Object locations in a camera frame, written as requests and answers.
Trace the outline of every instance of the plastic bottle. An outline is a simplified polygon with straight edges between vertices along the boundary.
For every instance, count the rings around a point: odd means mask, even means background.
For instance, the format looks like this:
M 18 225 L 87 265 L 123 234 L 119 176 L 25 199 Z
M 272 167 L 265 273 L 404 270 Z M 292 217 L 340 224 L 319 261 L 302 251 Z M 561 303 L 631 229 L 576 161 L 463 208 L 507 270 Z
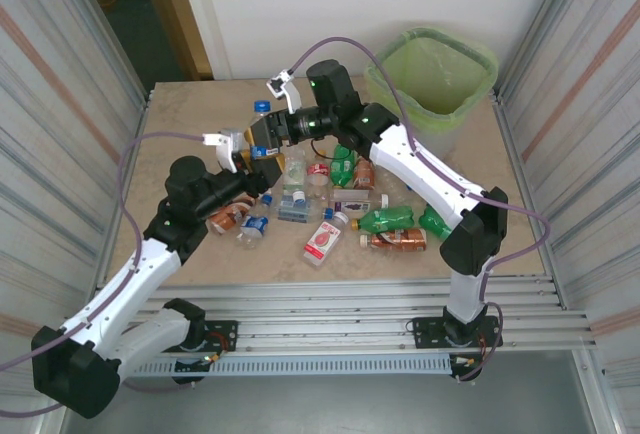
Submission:
M 276 212 L 281 221 L 303 224 L 333 218 L 333 209 L 323 207 L 317 199 L 307 199 L 303 205 L 296 205 L 293 197 L 286 195 L 276 204 Z
M 331 182 L 335 187 L 345 187 L 353 179 L 356 155 L 351 149 L 338 144 L 333 151 L 334 159 L 331 161 Z
M 374 209 L 389 207 L 389 196 L 356 189 L 333 189 L 329 198 L 336 212 L 344 212 L 349 219 L 360 219 Z
M 304 183 L 307 175 L 307 163 L 304 149 L 300 146 L 291 146 L 285 153 L 284 165 L 284 193 L 293 197 L 297 205 L 304 205 L 306 199 Z
M 326 151 L 320 149 L 316 154 L 313 164 L 307 167 L 307 196 L 314 199 L 326 199 L 329 186 L 329 166 Z
M 393 206 L 407 205 L 415 197 L 395 174 L 380 166 L 376 166 L 376 190 L 386 193 Z
M 272 197 L 264 194 L 253 206 L 240 226 L 237 242 L 247 249 L 253 249 L 262 240 L 269 224 L 269 210 Z
M 338 241 L 344 237 L 342 231 L 349 222 L 349 218 L 341 212 L 336 212 L 330 221 L 324 221 L 304 246 L 304 258 L 316 267 L 322 265 Z
M 373 163 L 364 157 L 358 158 L 353 174 L 354 189 L 373 189 L 375 184 L 375 172 Z
M 360 247 L 399 252 L 424 251 L 427 248 L 427 233 L 424 229 L 398 229 L 378 234 L 362 234 Z
M 255 204 L 252 197 L 239 197 L 233 203 L 223 207 L 213 216 L 207 219 L 207 228 L 209 232 L 215 234 L 224 234 L 240 224 L 244 216 L 249 212 Z
M 376 209 L 367 213 L 362 219 L 351 221 L 351 228 L 354 231 L 364 229 L 372 234 L 410 227 L 413 227 L 413 210 L 409 206 Z
M 262 116 L 268 114 L 271 111 L 271 103 L 269 101 L 254 101 L 253 103 L 253 119 L 251 125 L 260 120 Z M 261 146 L 251 146 L 251 159 L 259 159 L 261 157 L 269 157 L 278 154 L 280 150 L 278 148 L 267 149 Z
M 441 241 L 444 241 L 451 234 L 447 223 L 429 204 L 424 208 L 424 214 L 418 218 L 418 224 L 427 231 L 433 232 Z

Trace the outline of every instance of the green trash bin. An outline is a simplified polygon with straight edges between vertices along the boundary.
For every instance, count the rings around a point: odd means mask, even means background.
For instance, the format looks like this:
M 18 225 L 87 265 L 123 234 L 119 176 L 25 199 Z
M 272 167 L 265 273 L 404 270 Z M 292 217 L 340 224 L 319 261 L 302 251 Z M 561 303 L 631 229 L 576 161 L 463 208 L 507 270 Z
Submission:
M 416 138 L 441 159 L 455 146 L 469 111 L 498 77 L 498 60 L 488 48 L 429 27 L 403 33 L 376 56 L 407 108 Z M 373 63 L 364 76 L 371 100 L 401 117 Z

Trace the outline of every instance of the green plastic bottle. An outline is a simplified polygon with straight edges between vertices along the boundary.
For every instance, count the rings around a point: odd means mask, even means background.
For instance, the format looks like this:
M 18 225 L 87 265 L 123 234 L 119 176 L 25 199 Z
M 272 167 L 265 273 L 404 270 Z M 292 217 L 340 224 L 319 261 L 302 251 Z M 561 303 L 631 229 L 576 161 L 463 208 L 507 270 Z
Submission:
M 451 234 L 451 229 L 444 222 L 444 219 L 429 204 L 425 207 L 424 214 L 418 219 L 418 224 L 427 231 L 433 232 L 441 241 L 444 241 Z
M 413 227 L 413 210 L 409 206 L 376 209 L 367 213 L 362 219 L 353 219 L 351 228 L 354 231 L 364 229 L 372 234 L 409 229 Z
M 334 187 L 345 187 L 353 179 L 353 169 L 356 165 L 356 154 L 344 146 L 338 144 L 333 151 L 331 172 L 329 177 Z

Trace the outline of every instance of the brown plastic bottle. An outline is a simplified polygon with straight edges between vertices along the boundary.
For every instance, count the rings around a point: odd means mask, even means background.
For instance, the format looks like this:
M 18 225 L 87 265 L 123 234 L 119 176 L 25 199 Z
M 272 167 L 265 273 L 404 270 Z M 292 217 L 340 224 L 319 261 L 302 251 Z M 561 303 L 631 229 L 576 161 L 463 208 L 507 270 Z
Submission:
M 375 185 L 375 172 L 371 161 L 367 161 L 364 157 L 360 157 L 356 162 L 356 168 L 353 175 L 354 189 L 373 189 Z
M 251 197 L 240 197 L 232 204 L 223 207 L 207 220 L 209 232 L 224 234 L 234 226 L 239 225 L 249 209 L 255 204 Z
M 387 251 L 424 251 L 427 249 L 427 234 L 424 229 L 398 229 L 378 234 L 360 236 L 360 246 Z

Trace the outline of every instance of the wooden table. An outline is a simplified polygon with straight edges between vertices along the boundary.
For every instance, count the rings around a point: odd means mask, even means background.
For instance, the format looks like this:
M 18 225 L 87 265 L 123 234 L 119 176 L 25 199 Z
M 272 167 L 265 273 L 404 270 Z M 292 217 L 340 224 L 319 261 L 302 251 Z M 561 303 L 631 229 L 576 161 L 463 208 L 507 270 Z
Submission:
M 312 105 L 313 96 L 304 79 L 295 81 L 303 105 Z M 354 87 L 368 100 L 364 81 L 354 79 Z M 271 100 L 272 109 L 284 102 L 272 100 L 265 81 L 176 82 L 156 85 L 145 132 L 177 131 L 188 134 L 217 132 L 224 127 L 245 129 L 253 115 L 253 101 Z M 318 147 L 331 149 L 335 141 L 324 140 Z M 140 149 L 127 198 L 127 207 L 142 228 L 155 214 L 165 197 L 164 181 L 169 166 L 185 155 L 201 157 L 211 172 L 218 172 L 214 148 L 191 141 L 152 139 Z M 512 203 L 522 205 L 492 106 L 488 99 L 470 114 L 454 151 L 446 162 L 466 178 L 487 188 L 501 187 Z M 417 220 L 424 201 L 411 202 Z M 440 258 L 439 242 L 430 236 L 422 253 L 396 253 L 365 250 L 358 245 L 358 234 L 347 231 L 324 265 L 316 269 L 302 261 L 302 249 L 317 225 L 295 224 L 273 219 L 261 245 L 246 251 L 236 245 L 234 236 L 208 235 L 198 250 L 167 284 L 271 283 L 366 279 L 406 279 L 448 277 L 449 268 Z M 501 255 L 515 252 L 533 242 L 525 216 L 510 214 L 508 235 Z M 122 222 L 112 257 L 110 275 L 126 261 L 135 246 L 133 232 Z M 497 274 L 539 274 L 543 272 L 536 252 L 501 265 Z

